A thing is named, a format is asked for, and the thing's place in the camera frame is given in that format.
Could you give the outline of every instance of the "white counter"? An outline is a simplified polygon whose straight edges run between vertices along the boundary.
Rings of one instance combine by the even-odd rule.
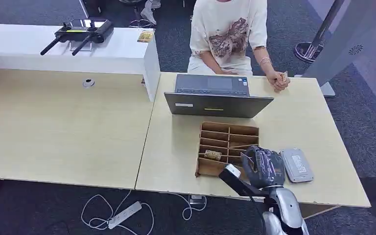
[[[156,42],[137,42],[141,31],[152,29],[115,28],[92,52],[72,56],[69,43],[58,43],[41,56],[60,27],[0,24],[0,69],[141,74],[149,99],[155,99],[160,77]]]

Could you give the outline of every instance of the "white t-shirt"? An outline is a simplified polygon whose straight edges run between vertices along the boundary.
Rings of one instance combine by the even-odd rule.
[[[245,56],[247,39],[252,48],[266,46],[267,0],[197,0],[189,46],[193,56],[211,51],[221,68],[251,70]]]

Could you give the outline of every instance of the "laptop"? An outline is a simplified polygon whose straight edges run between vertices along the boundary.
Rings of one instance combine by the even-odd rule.
[[[164,95],[172,114],[231,118],[253,118],[273,101],[249,96],[247,78],[234,76],[179,74],[175,92]]]

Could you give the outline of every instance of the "graphic print on shirt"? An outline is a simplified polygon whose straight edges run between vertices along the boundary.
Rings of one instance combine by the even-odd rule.
[[[209,37],[214,55],[223,58],[232,53],[245,55],[247,47],[247,29],[249,25],[246,19],[240,18],[234,22],[227,33]]]

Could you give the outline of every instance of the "laptop lid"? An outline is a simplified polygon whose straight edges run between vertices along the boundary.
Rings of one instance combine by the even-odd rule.
[[[164,93],[173,114],[253,118],[272,97]]]

